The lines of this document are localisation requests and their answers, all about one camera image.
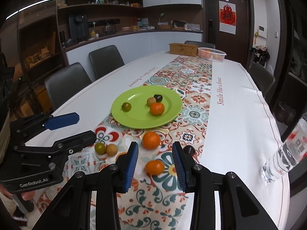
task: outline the person's hand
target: person's hand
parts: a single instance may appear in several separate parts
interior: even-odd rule
[[[3,195],[5,195],[6,197],[8,197],[9,199],[12,199],[12,194],[9,193],[4,187],[2,184],[0,184],[0,193],[2,193]],[[21,194],[21,197],[24,199],[24,200],[31,200],[33,199],[35,195],[35,191],[30,191],[30,192],[25,192],[25,193],[22,193]]]

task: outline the plastic basket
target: plastic basket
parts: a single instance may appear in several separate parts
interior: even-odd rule
[[[205,59],[205,60],[223,62],[225,55],[227,55],[227,54],[220,51],[220,50],[216,50],[216,49],[212,49],[212,48],[206,48],[206,47],[199,47],[198,48],[198,55],[199,55],[199,57],[201,57],[202,59]]]

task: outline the gray chair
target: gray chair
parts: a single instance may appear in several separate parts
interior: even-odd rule
[[[275,82],[275,77],[258,63],[252,64],[248,73],[251,75],[258,89],[262,92],[263,97],[265,97],[268,91],[272,88]]]
[[[53,110],[58,109],[68,99],[76,95],[92,82],[79,62],[54,73],[45,80]]]
[[[90,52],[88,55],[90,56],[96,79],[100,79],[125,65],[122,56],[114,45],[99,48]]]
[[[185,41],[185,44],[193,44],[193,45],[197,45],[198,47],[207,47],[207,48],[215,49],[215,45],[214,45],[214,44],[206,43],[206,42],[200,42],[200,41]]]

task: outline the basket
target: basket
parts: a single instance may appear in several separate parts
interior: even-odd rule
[[[227,54],[220,51],[220,50],[216,50],[216,49],[212,49],[212,48],[206,48],[206,47],[199,47],[198,48],[198,55],[199,55],[199,57],[201,57],[202,59],[205,59],[205,60],[223,62],[225,55],[227,55]]]
[[[158,29],[172,29],[171,25],[158,25]]]
[[[186,55],[196,57],[198,46],[192,44],[183,44],[183,43],[171,43],[169,44],[169,53]]]

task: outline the red fu character poster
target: red fu character poster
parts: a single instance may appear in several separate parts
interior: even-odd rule
[[[236,12],[235,4],[219,1],[220,4],[220,31],[235,34]]]

